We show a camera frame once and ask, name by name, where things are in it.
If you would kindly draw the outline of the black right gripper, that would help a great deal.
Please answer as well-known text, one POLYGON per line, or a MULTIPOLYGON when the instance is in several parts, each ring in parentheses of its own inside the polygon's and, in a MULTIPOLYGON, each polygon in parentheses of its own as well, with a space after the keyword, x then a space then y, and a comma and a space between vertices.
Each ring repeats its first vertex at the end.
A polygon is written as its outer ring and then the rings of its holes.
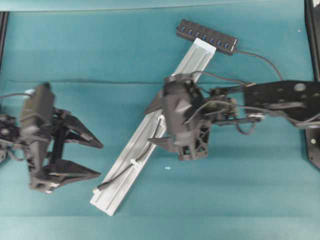
MULTIPOLYGON (((197 160, 208 156, 208 141, 211 125, 226 125, 237 118, 237 101, 228 97, 227 90, 192 87, 192 124, 191 131, 168 134, 166 137, 153 137, 148 141, 168 152, 178 153, 180 161, 197 160)), ((144 114, 168 110, 167 96, 160 90, 145 109, 144 114)))

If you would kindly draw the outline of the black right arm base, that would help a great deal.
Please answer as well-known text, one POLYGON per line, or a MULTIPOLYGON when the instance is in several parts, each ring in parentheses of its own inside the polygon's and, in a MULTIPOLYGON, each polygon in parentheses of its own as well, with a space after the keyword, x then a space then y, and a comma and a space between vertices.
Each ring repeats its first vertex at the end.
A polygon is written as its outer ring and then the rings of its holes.
POLYGON ((305 130, 306 151, 308 160, 318 170, 320 169, 320 129, 309 128, 305 130))

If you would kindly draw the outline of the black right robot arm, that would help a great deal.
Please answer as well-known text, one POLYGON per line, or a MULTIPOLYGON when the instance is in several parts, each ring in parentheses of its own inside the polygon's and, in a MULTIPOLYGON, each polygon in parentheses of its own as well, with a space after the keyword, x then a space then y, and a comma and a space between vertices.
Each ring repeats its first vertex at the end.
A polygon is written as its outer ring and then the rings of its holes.
POLYGON ((252 128, 265 115, 282 117, 296 128, 320 125, 320 85, 317 82, 284 80, 205 90, 192 80, 166 81, 146 112, 160 110, 167 135, 149 141, 181 161, 196 160, 208 154, 212 125, 250 124, 252 128))

